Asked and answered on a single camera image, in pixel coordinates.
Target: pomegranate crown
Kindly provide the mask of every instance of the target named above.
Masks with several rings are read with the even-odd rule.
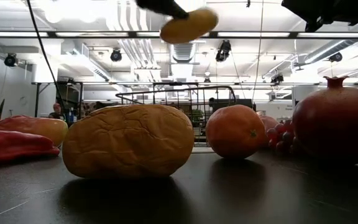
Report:
[[[327,79],[328,88],[340,88],[343,87],[343,80],[349,78],[348,76],[344,77],[324,77]]]

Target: pomegranate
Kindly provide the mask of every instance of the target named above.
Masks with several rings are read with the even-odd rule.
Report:
[[[260,119],[263,121],[264,126],[265,126],[265,132],[267,132],[267,130],[269,130],[270,128],[274,128],[276,127],[276,125],[278,124],[278,121],[276,121],[276,119],[269,117],[269,116],[264,116],[261,115]]]
[[[325,78],[327,89],[309,94],[295,107],[295,136],[318,159],[358,164],[358,88],[343,87],[347,77]]]

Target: person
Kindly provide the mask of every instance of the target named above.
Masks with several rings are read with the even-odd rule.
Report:
[[[217,110],[217,108],[216,108],[216,104],[215,104],[215,98],[213,98],[213,97],[211,97],[210,99],[209,99],[209,106],[210,107],[212,107],[212,112],[214,113],[216,110]]]
[[[55,103],[53,105],[53,113],[49,114],[49,118],[54,118],[54,119],[65,119],[65,115],[62,113],[62,108],[60,107],[60,104]]]

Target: cable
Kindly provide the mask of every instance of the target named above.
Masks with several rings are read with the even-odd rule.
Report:
[[[241,80],[240,80],[240,75],[239,75],[239,72],[237,71],[236,61],[234,60],[234,53],[233,53],[233,51],[231,51],[231,57],[233,58],[234,68],[236,69],[237,78],[239,79],[239,83],[240,83],[240,87],[241,87],[242,94],[244,95],[244,99],[246,99],[246,94],[244,93],[244,89],[242,89],[242,84],[241,84]]]
[[[0,102],[1,102],[2,97],[3,97],[3,94],[4,94],[6,74],[7,74],[7,66],[5,66],[5,76],[4,76],[4,81],[3,81],[3,83],[2,83],[2,88],[1,88],[1,92],[0,92]]]
[[[260,18],[260,37],[259,37],[258,62],[257,62],[257,65],[256,65],[256,77],[255,77],[255,83],[254,83],[254,92],[252,93],[252,102],[254,102],[256,83],[258,81],[258,73],[259,73],[260,48],[262,46],[262,29],[263,29],[263,24],[264,24],[264,5],[265,5],[265,0],[262,0],[262,17]]]
[[[58,86],[58,84],[56,82],[56,78],[53,75],[52,67],[49,64],[48,56],[47,56],[47,53],[45,51],[45,48],[44,48],[44,45],[42,43],[42,39],[41,39],[41,36],[40,36],[40,32],[39,32],[38,27],[37,27],[37,22],[35,21],[34,12],[32,10],[31,2],[30,2],[30,0],[26,0],[26,1],[27,1],[28,6],[29,6],[31,20],[32,20],[32,23],[34,25],[35,32],[37,33],[37,38],[38,38],[38,42],[40,43],[42,54],[44,55],[44,58],[45,58],[45,61],[46,61],[47,65],[48,65],[50,74],[51,74],[51,76],[53,78],[53,84],[55,84],[55,87],[56,87],[56,92],[57,92],[57,95],[58,95],[57,98],[58,98],[59,104],[62,106],[63,112],[65,113],[66,108],[65,108],[65,104],[63,102],[62,94],[60,93],[60,89],[59,89],[59,86]]]

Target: red bell pepper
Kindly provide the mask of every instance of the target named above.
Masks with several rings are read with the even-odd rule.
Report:
[[[17,131],[0,131],[0,162],[20,157],[57,156],[59,152],[52,140],[46,137]]]

